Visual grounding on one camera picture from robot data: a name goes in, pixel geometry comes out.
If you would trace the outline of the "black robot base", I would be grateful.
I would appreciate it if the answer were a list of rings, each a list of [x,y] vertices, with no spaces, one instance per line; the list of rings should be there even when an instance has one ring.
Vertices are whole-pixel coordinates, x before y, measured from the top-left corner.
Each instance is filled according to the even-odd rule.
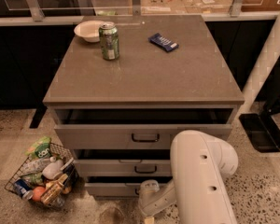
[[[261,153],[280,151],[280,129],[273,115],[280,113],[280,97],[265,103],[258,113],[241,114],[239,120],[253,148]]]

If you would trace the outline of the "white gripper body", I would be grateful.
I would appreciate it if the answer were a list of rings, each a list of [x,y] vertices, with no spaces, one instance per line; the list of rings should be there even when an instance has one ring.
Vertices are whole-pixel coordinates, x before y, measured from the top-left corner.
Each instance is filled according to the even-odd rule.
[[[154,195],[160,190],[160,186],[157,180],[149,179],[141,183],[139,190],[139,199],[146,201],[150,199],[151,195]]]

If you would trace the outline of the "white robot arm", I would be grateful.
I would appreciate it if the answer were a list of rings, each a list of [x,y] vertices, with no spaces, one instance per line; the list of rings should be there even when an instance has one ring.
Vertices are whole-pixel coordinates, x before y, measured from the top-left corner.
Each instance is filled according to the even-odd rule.
[[[239,112],[250,109],[280,56],[280,13],[244,87],[245,102]],[[237,224],[223,177],[233,175],[238,156],[227,142],[198,131],[175,136],[170,149],[173,179],[163,188],[155,180],[140,186],[138,206],[146,224],[177,204],[181,224]]]

